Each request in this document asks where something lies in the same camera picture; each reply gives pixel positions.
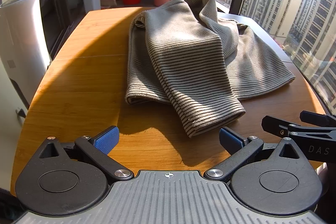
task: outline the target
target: gray metal plate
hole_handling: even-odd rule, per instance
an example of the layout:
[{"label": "gray metal plate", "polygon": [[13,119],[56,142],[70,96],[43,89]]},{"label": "gray metal plate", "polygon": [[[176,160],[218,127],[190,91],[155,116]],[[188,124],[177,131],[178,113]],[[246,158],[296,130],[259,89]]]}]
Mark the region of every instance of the gray metal plate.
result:
[{"label": "gray metal plate", "polygon": [[19,224],[316,224],[312,212],[294,217],[271,217],[237,202],[227,186],[209,181],[198,171],[147,171],[129,181],[116,182],[95,207],[66,217],[27,212]]}]

